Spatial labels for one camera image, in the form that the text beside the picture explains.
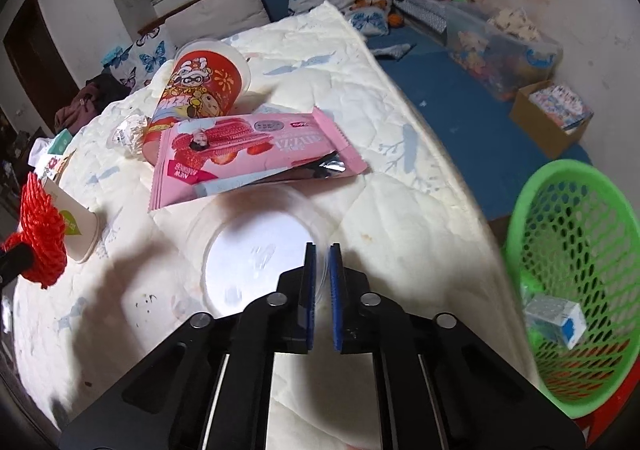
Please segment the white paper cup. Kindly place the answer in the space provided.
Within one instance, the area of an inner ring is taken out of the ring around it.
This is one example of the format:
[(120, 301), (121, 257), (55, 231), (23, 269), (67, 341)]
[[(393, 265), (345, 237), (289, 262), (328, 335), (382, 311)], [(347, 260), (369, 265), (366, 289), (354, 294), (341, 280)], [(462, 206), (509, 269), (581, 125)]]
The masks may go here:
[(67, 256), (74, 262), (85, 262), (99, 236), (99, 217), (88, 210), (53, 180), (43, 178), (43, 189), (65, 222), (64, 244)]

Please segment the red plastic stool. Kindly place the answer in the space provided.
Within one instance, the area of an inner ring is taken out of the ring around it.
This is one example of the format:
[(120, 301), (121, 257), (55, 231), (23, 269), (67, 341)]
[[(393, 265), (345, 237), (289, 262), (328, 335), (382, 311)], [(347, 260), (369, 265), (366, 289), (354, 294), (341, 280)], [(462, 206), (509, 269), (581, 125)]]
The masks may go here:
[(585, 436), (586, 448), (605, 447), (639, 419), (639, 360), (636, 360), (623, 383), (601, 407), (578, 418), (576, 424)]

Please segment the clear round plastic lid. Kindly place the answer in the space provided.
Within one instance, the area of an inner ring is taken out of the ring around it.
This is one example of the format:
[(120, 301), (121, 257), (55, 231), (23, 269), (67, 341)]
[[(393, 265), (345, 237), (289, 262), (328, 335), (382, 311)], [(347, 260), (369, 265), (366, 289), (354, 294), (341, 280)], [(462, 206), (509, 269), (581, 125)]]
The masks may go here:
[(331, 232), (329, 216), (288, 184), (215, 196), (186, 230), (203, 304), (216, 317), (237, 314), (273, 292), (280, 274), (302, 266), (309, 243), (317, 253), (314, 296), (322, 302)]

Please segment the cartoon printed paper bag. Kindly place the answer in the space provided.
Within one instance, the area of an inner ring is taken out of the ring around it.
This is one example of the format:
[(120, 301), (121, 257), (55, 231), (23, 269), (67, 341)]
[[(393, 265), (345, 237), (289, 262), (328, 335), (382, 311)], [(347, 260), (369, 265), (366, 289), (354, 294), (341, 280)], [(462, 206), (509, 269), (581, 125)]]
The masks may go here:
[(41, 153), (35, 166), (36, 176), (58, 184), (74, 153), (75, 151), (70, 149), (66, 149), (63, 154)]

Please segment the butterfly print pillow left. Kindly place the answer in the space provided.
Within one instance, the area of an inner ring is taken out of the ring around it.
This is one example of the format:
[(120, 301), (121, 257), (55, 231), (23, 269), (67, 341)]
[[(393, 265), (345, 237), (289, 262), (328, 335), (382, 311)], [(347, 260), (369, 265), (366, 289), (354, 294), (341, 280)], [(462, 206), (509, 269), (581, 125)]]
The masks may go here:
[(132, 92), (152, 82), (160, 67), (175, 57), (177, 48), (165, 25), (152, 28), (126, 48), (113, 49), (104, 59), (103, 67), (120, 84)]

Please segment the red mesh net bag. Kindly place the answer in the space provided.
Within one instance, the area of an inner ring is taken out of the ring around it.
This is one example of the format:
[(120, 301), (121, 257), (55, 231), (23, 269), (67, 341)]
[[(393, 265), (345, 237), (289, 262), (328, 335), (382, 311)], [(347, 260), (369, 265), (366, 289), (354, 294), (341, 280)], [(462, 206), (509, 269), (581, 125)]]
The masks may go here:
[(67, 265), (66, 225), (34, 173), (22, 189), (18, 225), (20, 230), (1, 244), (2, 288), (17, 277), (50, 288)]

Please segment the dark red clothing pile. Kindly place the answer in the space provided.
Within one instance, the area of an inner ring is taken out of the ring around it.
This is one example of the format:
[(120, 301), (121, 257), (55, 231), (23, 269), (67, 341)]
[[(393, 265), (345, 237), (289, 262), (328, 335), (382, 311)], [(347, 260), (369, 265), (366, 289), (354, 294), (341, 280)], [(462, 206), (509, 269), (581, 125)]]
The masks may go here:
[(54, 116), (53, 130), (56, 134), (67, 129), (75, 136), (83, 127), (99, 116), (114, 101), (124, 100), (131, 89), (123, 85), (110, 73), (101, 73), (73, 98), (68, 106), (58, 110)]

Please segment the red plastic cartoon cup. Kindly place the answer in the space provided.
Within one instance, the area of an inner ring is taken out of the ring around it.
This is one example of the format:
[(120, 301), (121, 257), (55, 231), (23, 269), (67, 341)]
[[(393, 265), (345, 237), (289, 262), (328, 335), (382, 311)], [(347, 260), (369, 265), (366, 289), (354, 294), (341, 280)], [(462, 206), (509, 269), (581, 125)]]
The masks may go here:
[(176, 123), (192, 118), (227, 115), (250, 84), (250, 68), (234, 47), (202, 38), (177, 52), (174, 67), (143, 136), (142, 154), (154, 165), (160, 135)]

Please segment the grey plain pillow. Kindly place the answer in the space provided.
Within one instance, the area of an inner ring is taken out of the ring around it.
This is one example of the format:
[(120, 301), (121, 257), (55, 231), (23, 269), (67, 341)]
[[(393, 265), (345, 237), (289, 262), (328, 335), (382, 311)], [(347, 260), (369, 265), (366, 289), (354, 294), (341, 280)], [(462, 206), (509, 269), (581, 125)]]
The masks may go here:
[(199, 40), (221, 40), (270, 23), (262, 0), (199, 0), (165, 21), (176, 47)]

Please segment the grey milk carton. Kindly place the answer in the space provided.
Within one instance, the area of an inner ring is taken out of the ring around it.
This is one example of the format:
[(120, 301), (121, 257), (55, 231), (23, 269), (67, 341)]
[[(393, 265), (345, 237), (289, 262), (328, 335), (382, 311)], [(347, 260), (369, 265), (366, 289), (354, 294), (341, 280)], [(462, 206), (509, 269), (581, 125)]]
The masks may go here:
[(582, 306), (565, 298), (536, 294), (525, 305), (524, 317), (529, 329), (565, 349), (573, 349), (587, 331)]

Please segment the green mesh trash basket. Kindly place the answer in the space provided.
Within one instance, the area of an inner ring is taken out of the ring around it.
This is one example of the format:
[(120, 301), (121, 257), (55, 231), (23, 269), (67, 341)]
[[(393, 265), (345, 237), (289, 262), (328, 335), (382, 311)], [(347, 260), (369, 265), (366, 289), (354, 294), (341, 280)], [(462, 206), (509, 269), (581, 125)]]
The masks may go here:
[(639, 355), (639, 221), (607, 176), (556, 160), (523, 187), (503, 248), (521, 298), (541, 293), (582, 308), (573, 348), (530, 330), (541, 391), (571, 418), (603, 406)]

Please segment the clear plastic storage bin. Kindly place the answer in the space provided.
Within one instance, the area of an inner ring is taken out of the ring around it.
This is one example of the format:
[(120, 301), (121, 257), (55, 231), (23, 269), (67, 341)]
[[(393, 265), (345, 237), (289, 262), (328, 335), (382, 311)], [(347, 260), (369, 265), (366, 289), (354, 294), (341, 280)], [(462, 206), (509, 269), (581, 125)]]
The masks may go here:
[(449, 57), (495, 98), (508, 101), (519, 89), (548, 80), (563, 59), (563, 47), (542, 34), (523, 40), (489, 22), (490, 15), (468, 2), (445, 9)]

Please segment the dark wooden door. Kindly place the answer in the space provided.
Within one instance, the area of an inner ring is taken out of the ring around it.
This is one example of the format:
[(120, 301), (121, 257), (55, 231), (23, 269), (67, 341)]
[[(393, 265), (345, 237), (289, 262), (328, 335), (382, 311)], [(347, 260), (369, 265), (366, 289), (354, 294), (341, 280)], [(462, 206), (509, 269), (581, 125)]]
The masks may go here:
[(14, 73), (50, 131), (79, 92), (52, 40), (39, 0), (24, 0), (2, 40)]

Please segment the pink wafer wrapper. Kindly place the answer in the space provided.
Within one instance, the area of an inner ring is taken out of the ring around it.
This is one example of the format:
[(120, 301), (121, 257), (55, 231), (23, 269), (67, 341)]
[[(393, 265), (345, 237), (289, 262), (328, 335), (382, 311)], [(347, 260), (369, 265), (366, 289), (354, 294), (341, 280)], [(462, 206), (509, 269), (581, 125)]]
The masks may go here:
[(348, 178), (367, 169), (337, 124), (318, 108), (198, 118), (160, 135), (149, 210), (252, 184)]

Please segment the cardboard box with printed top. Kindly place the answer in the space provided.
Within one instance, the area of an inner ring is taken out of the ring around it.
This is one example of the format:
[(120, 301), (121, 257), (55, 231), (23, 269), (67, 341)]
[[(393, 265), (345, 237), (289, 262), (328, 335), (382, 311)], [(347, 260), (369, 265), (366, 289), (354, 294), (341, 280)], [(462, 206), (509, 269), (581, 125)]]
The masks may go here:
[(509, 116), (555, 160), (582, 139), (593, 112), (573, 89), (546, 80), (519, 89)]

